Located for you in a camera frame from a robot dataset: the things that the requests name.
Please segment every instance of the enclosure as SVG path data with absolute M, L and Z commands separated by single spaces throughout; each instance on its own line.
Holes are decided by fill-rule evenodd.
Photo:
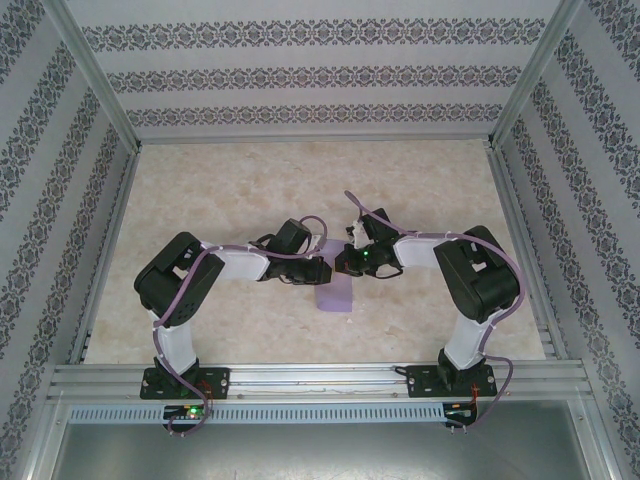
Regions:
M 0 12 L 0 478 L 640 478 L 636 0 Z M 463 399 L 395 372 L 452 334 L 437 270 L 353 279 L 345 313 L 231 280 L 191 322 L 226 399 L 170 438 L 171 402 L 139 397 L 136 275 L 180 231 L 244 244 L 316 214 L 347 240 L 344 190 L 407 229 L 486 225 L 517 259 L 491 416 L 452 434 Z

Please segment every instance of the metal panel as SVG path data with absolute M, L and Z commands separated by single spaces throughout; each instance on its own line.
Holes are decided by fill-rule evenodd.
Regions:
M 499 405 L 482 427 L 215 425 L 193 438 L 158 426 L 69 425 L 54 478 L 295 480 L 589 478 L 566 405 Z

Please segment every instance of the marble floor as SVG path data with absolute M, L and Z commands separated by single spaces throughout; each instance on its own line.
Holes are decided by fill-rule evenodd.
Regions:
M 346 240 L 358 210 L 345 189 L 407 229 L 486 225 L 514 253 L 480 140 L 145 146 L 86 362 L 151 363 L 151 324 L 133 281 L 176 233 L 245 243 L 316 214 L 330 238 Z M 457 315 L 439 270 L 358 278 L 353 297 L 352 313 L 327 313 L 313 287 L 218 282 L 192 320 L 195 350 L 204 363 L 433 361 Z M 544 358 L 527 303 L 487 350 Z

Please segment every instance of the perforated metal strip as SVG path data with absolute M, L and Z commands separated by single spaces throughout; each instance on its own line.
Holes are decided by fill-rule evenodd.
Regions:
M 75 406 L 73 424 L 158 424 L 162 405 Z M 177 421 L 197 420 L 178 417 Z M 211 424 L 408 423 L 445 421 L 442 403 L 371 403 L 355 405 L 216 405 Z

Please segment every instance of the purple cable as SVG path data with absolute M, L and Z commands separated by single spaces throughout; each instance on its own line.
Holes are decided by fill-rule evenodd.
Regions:
M 502 384 L 502 387 L 498 391 L 498 394 L 493 399 L 493 401 L 489 404 L 489 406 L 487 407 L 485 412 L 482 414 L 482 416 L 478 420 L 476 420 L 476 422 L 473 423 L 471 426 L 475 426 L 475 425 L 478 425 L 479 423 L 482 423 L 481 420 L 484 419 L 484 417 L 486 417 L 487 414 L 490 413 L 493 410 L 493 408 L 495 407 L 496 403 L 498 403 L 498 400 L 500 400 L 500 398 L 502 397 L 502 395 L 506 391 L 507 386 L 509 385 L 509 382 L 511 381 L 511 378 L 513 377 L 513 362 L 511 360 L 509 360 L 508 358 L 506 358 L 506 357 L 496 357 L 496 356 L 492 356 L 492 355 L 486 355 L 485 352 L 484 352 L 484 347 L 487 344 L 487 341 L 489 340 L 489 336 L 491 335 L 491 332 L 493 332 L 493 330 L 496 328 L 496 325 L 498 323 L 500 323 L 502 320 L 504 320 L 505 318 L 507 318 L 509 315 L 511 315 L 513 312 L 515 312 L 518 308 L 520 308 L 520 305 L 522 305 L 522 303 L 524 302 L 524 299 L 525 299 L 525 296 L 526 296 L 526 292 L 527 292 L 527 284 L 526 284 L 526 280 L 524 278 L 524 275 L 522 274 L 522 271 L 520 270 L 520 267 L 518 267 L 516 262 L 514 262 L 511 259 L 511 257 L 509 257 L 509 255 L 504 253 L 502 250 L 500 250 L 495 245 L 492 245 L 491 243 L 489 243 L 489 242 L 487 242 L 485 240 L 482 240 L 481 238 L 476 238 L 476 237 L 473 237 L 471 235 L 466 235 L 466 234 L 463 234 L 463 233 L 451 233 L 451 232 L 447 232 L 447 233 L 421 233 L 421 232 L 405 230 L 404 228 L 399 227 L 398 225 L 395 225 L 394 223 L 391 223 L 390 221 L 385 220 L 384 218 L 380 217 L 379 215 L 376 215 L 375 213 L 373 213 L 367 207 L 362 205 L 362 203 L 360 203 L 360 200 L 358 200 L 358 198 L 353 193 L 351 193 L 349 190 L 345 190 L 344 194 L 347 196 L 347 198 L 349 200 L 351 200 L 353 203 L 355 203 L 355 205 L 360 210 L 360 215 L 362 215 L 362 212 L 365 212 L 368 215 L 370 215 L 371 217 L 373 217 L 376 220 L 378 220 L 379 222 L 381 222 L 382 224 L 386 225 L 387 227 L 393 228 L 394 230 L 396 230 L 397 232 L 399 232 L 399 233 L 401 233 L 403 235 L 407 235 L 409 237 L 416 237 L 416 238 L 430 238 L 430 239 L 434 239 L 434 240 L 440 240 L 440 239 L 443 239 L 443 238 L 451 239 L 451 240 L 461 239 L 461 240 L 467 240 L 469 242 L 477 243 L 478 245 L 482 245 L 483 247 L 485 247 L 485 248 L 491 250 L 492 252 L 494 252 L 496 255 L 500 256 L 500 258 L 502 258 L 505 262 L 507 262 L 507 265 L 509 265 L 509 268 L 511 268 L 511 271 L 513 272 L 513 274 L 518 279 L 518 283 L 520 284 L 520 294 L 518 295 L 517 300 L 513 303 L 513 305 L 511 305 L 511 307 L 509 307 L 507 310 L 502 312 L 500 315 L 498 315 L 496 318 L 494 318 L 491 321 L 491 325 L 485 331 L 482 339 L 480 340 L 480 345 L 478 346 L 478 351 L 482 355 L 484 355 L 485 358 L 487 358 L 489 360 L 497 360 L 497 361 L 501 361 L 501 362 L 506 362 L 508 364 L 508 366 L 509 366 L 509 373 L 507 374 L 507 378 L 505 379 L 504 383 Z
M 265 250 L 260 250 L 259 248 L 256 248 L 256 247 L 247 247 L 247 246 L 242 246 L 242 245 L 214 245 L 214 246 L 206 248 L 202 252 L 200 252 L 200 254 L 196 258 L 195 262 L 193 262 L 193 265 L 189 269 L 189 273 L 186 275 L 186 277 L 184 277 L 184 280 L 182 281 L 182 283 L 180 285 L 180 288 L 178 289 L 178 293 L 176 293 L 176 296 L 173 297 L 173 300 L 169 304 L 169 308 L 167 308 L 167 310 L 164 312 L 164 315 L 162 315 L 162 317 L 160 319 L 158 319 L 155 322 L 153 322 L 153 344 L 155 345 L 156 351 L 158 352 L 158 358 L 160 358 L 162 360 L 164 360 L 164 358 L 165 358 L 164 351 L 162 350 L 162 345 L 160 345 L 160 339 L 158 338 L 158 328 L 164 326 L 164 324 L 167 323 L 167 320 L 169 319 L 169 317 L 171 317 L 171 315 L 173 314 L 173 311 L 178 306 L 178 303 L 180 303 L 180 300 L 182 300 L 182 297 L 184 296 L 184 293 L 187 291 L 187 288 L 189 287 L 189 284 L 191 283 L 191 280 L 193 279 L 193 277 L 194 277 L 194 275 L 196 273 L 196 270 L 198 269 L 198 266 L 200 265 L 200 263 L 202 263 L 202 260 L 204 260 L 204 258 L 207 255 L 209 255 L 212 252 L 218 251 L 218 250 L 237 250 L 237 251 L 241 251 L 241 252 L 257 253 L 258 255 L 264 255 L 265 257 L 274 257 L 274 258 L 282 258 L 282 259 L 307 258 L 307 257 L 309 257 L 309 256 L 311 256 L 311 255 L 313 255 L 315 253 L 318 253 L 320 250 L 322 250 L 324 245 L 327 243 L 327 236 L 329 234 L 329 229 L 327 227 L 326 222 L 324 220 L 322 220 L 320 217 L 316 216 L 316 215 L 307 215 L 306 217 L 302 217 L 300 219 L 300 222 L 304 223 L 306 220 L 316 220 L 316 221 L 318 221 L 320 223 L 320 225 L 322 225 L 322 235 L 320 236 L 320 240 L 318 240 L 317 245 L 313 249 L 311 249 L 310 251 L 305 252 L 305 253 L 296 253 L 296 254 L 293 254 L 293 255 L 285 255 L 285 254 L 280 254 L 280 253 L 267 252 Z M 195 388 L 189 382 L 184 380 L 180 376 L 180 374 L 178 372 L 176 372 L 176 370 L 169 364 L 168 361 L 163 361 L 162 364 L 163 364 L 164 368 L 166 368 L 167 371 L 179 383 L 181 383 L 186 388 L 188 388 L 193 393 L 195 393 L 198 396 L 198 398 L 200 398 L 200 400 L 202 400 L 202 403 L 203 403 L 204 413 L 203 413 L 202 418 L 200 419 L 200 421 L 197 424 L 195 424 L 192 428 L 187 430 L 186 432 L 181 432 L 180 433 L 181 437 L 186 437 L 187 435 L 191 435 L 191 434 L 195 433 L 196 431 L 198 431 L 200 428 L 202 428 L 202 426 L 206 422 L 207 418 L 209 418 L 209 415 L 211 414 L 211 406 L 209 405 L 209 400 L 207 399 L 205 394 L 202 393 L 197 388 Z M 175 420 L 175 416 L 171 417 L 169 419 L 169 423 L 167 424 L 167 430 L 169 431 L 170 435 L 173 435 L 174 433 L 176 433 L 172 429 L 172 425 L 173 425 L 174 420 Z

